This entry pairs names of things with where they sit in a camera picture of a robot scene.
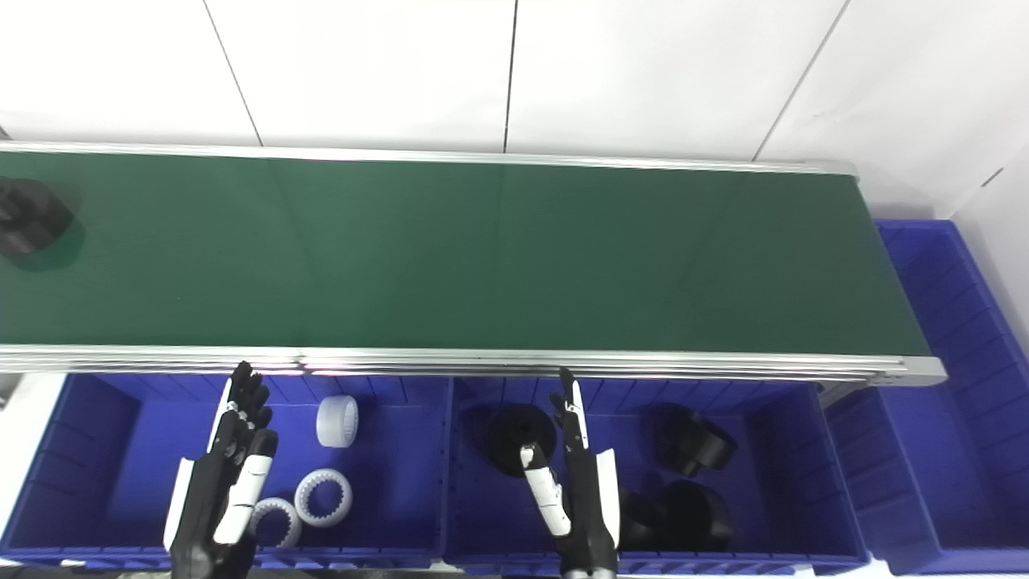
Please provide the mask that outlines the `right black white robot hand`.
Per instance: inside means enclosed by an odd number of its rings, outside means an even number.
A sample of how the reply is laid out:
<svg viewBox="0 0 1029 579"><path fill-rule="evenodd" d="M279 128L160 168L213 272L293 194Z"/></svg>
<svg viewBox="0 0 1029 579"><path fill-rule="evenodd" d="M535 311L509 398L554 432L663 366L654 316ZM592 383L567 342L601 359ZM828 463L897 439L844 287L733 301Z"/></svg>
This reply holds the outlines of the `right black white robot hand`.
<svg viewBox="0 0 1029 579"><path fill-rule="evenodd" d="M561 578L614 578L620 546L620 488L614 450L595 453L589 444L580 381L559 369L562 393L551 394L562 431L566 483L559 483L537 443L519 447L538 511L560 559Z"/></svg>

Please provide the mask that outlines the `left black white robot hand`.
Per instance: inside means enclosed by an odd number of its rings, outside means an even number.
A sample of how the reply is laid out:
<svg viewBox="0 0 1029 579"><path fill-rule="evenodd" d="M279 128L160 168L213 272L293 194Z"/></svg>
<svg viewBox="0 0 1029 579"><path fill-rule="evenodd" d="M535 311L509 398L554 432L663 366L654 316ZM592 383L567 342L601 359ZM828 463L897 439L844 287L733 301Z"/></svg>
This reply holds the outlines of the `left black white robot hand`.
<svg viewBox="0 0 1029 579"><path fill-rule="evenodd" d="M208 447L181 459L164 531L173 578L245 578L255 560L250 530L279 435L271 392L246 360L225 382Z"/></svg>

